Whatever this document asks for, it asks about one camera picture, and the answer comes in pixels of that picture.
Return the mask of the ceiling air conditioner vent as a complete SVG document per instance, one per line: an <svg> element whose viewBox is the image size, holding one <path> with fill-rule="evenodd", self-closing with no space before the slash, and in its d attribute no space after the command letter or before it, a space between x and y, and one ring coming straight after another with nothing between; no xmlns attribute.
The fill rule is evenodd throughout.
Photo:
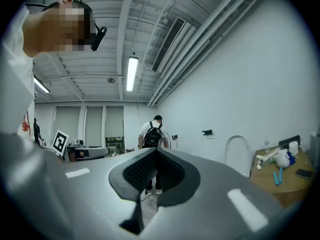
<svg viewBox="0 0 320 240"><path fill-rule="evenodd" d="M180 17L175 19L152 65L152 70L155 73L161 74L163 72L190 27L191 24L188 21Z"/></svg>

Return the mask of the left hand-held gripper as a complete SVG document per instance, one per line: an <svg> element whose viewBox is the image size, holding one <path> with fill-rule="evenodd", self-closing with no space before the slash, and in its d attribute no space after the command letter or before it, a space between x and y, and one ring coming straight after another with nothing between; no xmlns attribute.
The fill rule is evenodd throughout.
<svg viewBox="0 0 320 240"><path fill-rule="evenodd" d="M98 159L109 155L107 147L85 148L82 139L69 141L69 135L57 130L52 142L52 149L62 162L74 162L77 159Z"/></svg>

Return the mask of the white ceiling pipes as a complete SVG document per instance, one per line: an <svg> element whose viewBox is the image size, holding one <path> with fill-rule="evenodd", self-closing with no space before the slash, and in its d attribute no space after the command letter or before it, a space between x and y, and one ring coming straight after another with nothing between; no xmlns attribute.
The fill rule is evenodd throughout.
<svg viewBox="0 0 320 240"><path fill-rule="evenodd" d="M205 49L212 49L257 0L195 0L192 16L181 16L191 24L188 32L159 75L148 107L158 105L182 82L193 62Z"/></svg>

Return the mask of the long ceiling lamp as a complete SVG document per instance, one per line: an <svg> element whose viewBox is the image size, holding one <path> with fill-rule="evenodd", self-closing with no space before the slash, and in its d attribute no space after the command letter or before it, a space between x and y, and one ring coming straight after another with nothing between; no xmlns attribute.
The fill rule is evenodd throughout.
<svg viewBox="0 0 320 240"><path fill-rule="evenodd" d="M133 91L138 63L139 63L139 59L134 56L131 56L128 60L127 82L126 82L126 91L127 92Z"/></svg>
<svg viewBox="0 0 320 240"><path fill-rule="evenodd" d="M45 92L46 94L50 93L49 89L45 87L43 83L40 80L38 80L38 78L35 75L33 76L33 80L36 86L38 86L43 92Z"/></svg>

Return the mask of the white toilet lid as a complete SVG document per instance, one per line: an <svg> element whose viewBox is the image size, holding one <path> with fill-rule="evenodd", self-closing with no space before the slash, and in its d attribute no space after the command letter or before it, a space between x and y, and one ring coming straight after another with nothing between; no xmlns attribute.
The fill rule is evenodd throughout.
<svg viewBox="0 0 320 240"><path fill-rule="evenodd" d="M224 163L249 178L252 166L251 148L242 135L230 137L224 149Z"/></svg>

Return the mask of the grey window blind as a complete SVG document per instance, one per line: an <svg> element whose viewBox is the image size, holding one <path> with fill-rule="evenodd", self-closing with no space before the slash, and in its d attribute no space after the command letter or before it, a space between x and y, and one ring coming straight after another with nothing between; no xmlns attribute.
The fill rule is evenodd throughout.
<svg viewBox="0 0 320 240"><path fill-rule="evenodd" d="M102 107L88 107L85 120L85 138L87 147L102 146Z"/></svg>
<svg viewBox="0 0 320 240"><path fill-rule="evenodd" d="M122 107L106 107L106 138L124 136L123 113Z"/></svg>
<svg viewBox="0 0 320 240"><path fill-rule="evenodd" d="M55 120L53 124L53 137L58 130L67 134L67 144L73 143L78 138L78 125L80 116L80 107L57 106Z"/></svg>

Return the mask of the smartphone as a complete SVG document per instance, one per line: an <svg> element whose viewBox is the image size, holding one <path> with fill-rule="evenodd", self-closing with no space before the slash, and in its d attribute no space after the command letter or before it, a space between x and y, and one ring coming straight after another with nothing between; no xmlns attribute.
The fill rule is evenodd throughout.
<svg viewBox="0 0 320 240"><path fill-rule="evenodd" d="M295 175L303 179L310 179L313 176L313 172L305 169L298 169L295 172Z"/></svg>

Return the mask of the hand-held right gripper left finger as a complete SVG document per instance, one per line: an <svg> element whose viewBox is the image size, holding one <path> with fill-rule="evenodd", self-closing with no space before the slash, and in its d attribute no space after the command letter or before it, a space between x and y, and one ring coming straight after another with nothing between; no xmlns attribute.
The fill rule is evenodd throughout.
<svg viewBox="0 0 320 240"><path fill-rule="evenodd" d="M85 185L75 186L67 169L52 151L16 134L0 133L0 204L8 212L4 226L13 239L158 240L158 233L144 226L138 202L132 209L113 204L113 211L125 213L117 222L85 198Z"/></svg>

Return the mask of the large white tube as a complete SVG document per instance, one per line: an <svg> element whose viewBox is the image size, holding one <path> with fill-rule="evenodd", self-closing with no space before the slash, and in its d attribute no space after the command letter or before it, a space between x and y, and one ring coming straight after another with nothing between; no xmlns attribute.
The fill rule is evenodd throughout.
<svg viewBox="0 0 320 240"><path fill-rule="evenodd" d="M269 152L268 154L262 156L262 155L256 155L256 158L258 159L258 162L257 164L258 165L261 165L263 164L264 162L268 161L270 158L274 157L275 155L278 154L278 152L280 151L281 149L279 147L273 149L271 152Z"/></svg>

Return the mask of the white printed t-shirt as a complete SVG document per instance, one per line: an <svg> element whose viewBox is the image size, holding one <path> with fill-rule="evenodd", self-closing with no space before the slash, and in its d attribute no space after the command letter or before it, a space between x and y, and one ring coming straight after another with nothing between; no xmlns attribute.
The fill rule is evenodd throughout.
<svg viewBox="0 0 320 240"><path fill-rule="evenodd" d="M22 6L0 39L0 132L34 137L35 87L33 59L23 51L23 23L30 14Z"/></svg>

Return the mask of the black tablet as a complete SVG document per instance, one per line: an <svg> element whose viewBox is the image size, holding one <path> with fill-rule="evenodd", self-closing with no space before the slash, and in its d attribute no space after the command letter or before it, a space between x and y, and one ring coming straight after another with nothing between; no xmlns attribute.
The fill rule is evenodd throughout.
<svg viewBox="0 0 320 240"><path fill-rule="evenodd" d="M300 135L296 135L296 136L293 136L293 137L290 137L290 138L281 140L281 141L278 142L278 146L279 146L281 149L289 149L289 145L290 145L290 143L292 143L292 142L297 142L298 145L300 145L300 142L301 142L301 137L300 137Z"/></svg>

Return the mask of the brown cardboard box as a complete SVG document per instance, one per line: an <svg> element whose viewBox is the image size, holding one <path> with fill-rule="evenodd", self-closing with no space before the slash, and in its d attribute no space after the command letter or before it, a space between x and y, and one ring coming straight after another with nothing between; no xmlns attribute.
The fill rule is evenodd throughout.
<svg viewBox="0 0 320 240"><path fill-rule="evenodd" d="M279 185L275 184L274 173L278 174L280 169L274 162L264 163L261 169L256 166L257 160L253 162L250 181L272 194L285 208L305 199L316 176L313 164L302 149L299 149L295 163L283 170L282 182ZM310 171L312 175L310 178L299 177L296 175L299 169Z"/></svg>

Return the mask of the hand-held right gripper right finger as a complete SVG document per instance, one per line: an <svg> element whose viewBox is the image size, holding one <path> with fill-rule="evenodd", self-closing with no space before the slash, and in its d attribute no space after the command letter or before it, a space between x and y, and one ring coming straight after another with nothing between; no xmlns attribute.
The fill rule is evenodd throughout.
<svg viewBox="0 0 320 240"><path fill-rule="evenodd" d="M158 149L163 193L149 224L152 240L295 240L299 205L284 209L231 167Z"/></svg>

